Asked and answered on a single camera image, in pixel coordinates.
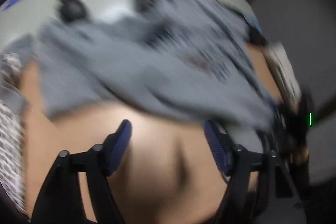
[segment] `wooden table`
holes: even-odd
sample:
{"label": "wooden table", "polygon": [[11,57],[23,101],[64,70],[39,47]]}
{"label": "wooden table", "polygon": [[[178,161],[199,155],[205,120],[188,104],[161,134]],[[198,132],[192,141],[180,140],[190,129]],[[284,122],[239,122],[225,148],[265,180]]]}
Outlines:
{"label": "wooden table", "polygon": [[[275,98],[280,93],[261,51],[248,47],[256,71]],[[226,190],[199,124],[173,122],[117,102],[85,106],[50,122],[43,114],[36,63],[21,85],[30,102],[26,127],[26,209],[31,216],[40,187],[61,150],[78,153],[115,132],[123,119],[133,125],[130,146],[110,178],[127,224],[197,224],[212,217]],[[251,176],[251,188],[256,175]],[[84,173],[81,191],[88,219],[95,220]]]}

